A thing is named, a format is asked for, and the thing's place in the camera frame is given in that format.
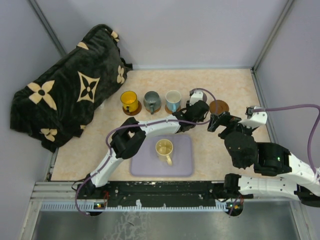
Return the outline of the yellow glass mug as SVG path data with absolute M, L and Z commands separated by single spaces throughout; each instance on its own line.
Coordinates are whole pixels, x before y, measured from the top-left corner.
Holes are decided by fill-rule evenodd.
M 120 101 L 126 113 L 133 113 L 139 107 L 138 97 L 134 91 L 125 91 L 120 96 Z

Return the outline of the cream yellow mug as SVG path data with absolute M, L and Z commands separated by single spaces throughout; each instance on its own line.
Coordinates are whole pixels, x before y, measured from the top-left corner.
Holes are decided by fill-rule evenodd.
M 160 139 L 156 145 L 155 150 L 160 161 L 167 163 L 169 166 L 173 165 L 173 143 L 168 139 Z

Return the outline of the purple glass mug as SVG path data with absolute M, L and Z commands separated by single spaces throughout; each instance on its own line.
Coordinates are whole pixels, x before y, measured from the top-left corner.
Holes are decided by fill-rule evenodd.
M 207 102 L 207 99 L 208 99 L 207 95 L 203 92 L 202 100 L 204 102 Z

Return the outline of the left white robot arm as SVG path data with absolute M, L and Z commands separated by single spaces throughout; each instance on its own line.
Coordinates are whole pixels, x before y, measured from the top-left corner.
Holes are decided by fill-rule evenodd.
M 184 133 L 196 125 L 206 124 L 209 105 L 204 91 L 204 88 L 191 90 L 186 107 L 167 117 L 149 121 L 137 121 L 134 117 L 129 117 L 120 127 L 113 129 L 105 139 L 107 154 L 77 187 L 76 194 L 84 190 L 85 195 L 95 199 L 101 197 L 104 186 L 116 168 L 124 160 L 136 155 L 147 138 Z

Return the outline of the light brown coaster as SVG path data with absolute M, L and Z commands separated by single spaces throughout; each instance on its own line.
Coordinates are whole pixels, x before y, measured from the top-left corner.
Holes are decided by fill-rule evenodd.
M 157 113 L 157 112 L 159 112 L 160 110 L 161 110 L 161 106 L 160 107 L 158 107 L 158 108 L 156 108 L 156 107 L 154 107 L 154 106 L 147 106 L 147 107 L 145 107 L 145 109 L 150 113 L 150 114 L 155 114 L 155 113 Z
M 164 108 L 164 109 L 165 109 L 165 111 L 166 111 L 168 114 L 173 114 L 173 112 L 168 109 L 167 105 L 165 105 L 165 108 Z M 176 111 L 178 112 L 178 111 L 180 111 L 180 110 L 181 110 L 181 106 L 179 106 Z

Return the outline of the white mug blue handle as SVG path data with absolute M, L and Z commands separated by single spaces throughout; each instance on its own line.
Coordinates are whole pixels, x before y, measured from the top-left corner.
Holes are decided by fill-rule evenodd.
M 177 111 L 178 107 L 181 106 L 181 93 L 177 90 L 170 90 L 165 95 L 167 108 L 173 113 Z

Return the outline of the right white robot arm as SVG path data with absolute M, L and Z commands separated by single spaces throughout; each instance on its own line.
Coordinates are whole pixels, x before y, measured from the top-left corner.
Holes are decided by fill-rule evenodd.
M 285 197 L 303 205 L 320 206 L 320 170 L 314 163 L 305 163 L 290 150 L 273 142 L 257 142 L 253 132 L 268 120 L 268 108 L 250 106 L 246 119 L 228 111 L 213 113 L 207 130 L 214 132 L 219 126 L 225 129 L 218 134 L 224 140 L 232 165 L 238 169 L 253 167 L 262 177 L 249 177 L 229 173 L 224 177 L 223 192 L 229 198 L 237 195 L 249 197 Z

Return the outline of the grey ceramic mug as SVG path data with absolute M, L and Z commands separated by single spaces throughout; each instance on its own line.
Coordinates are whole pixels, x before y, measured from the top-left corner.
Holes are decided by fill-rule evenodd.
M 155 108 L 161 107 L 161 98 L 159 94 L 155 91 L 148 91 L 143 98 L 143 104 L 146 108 L 147 106 L 154 106 Z

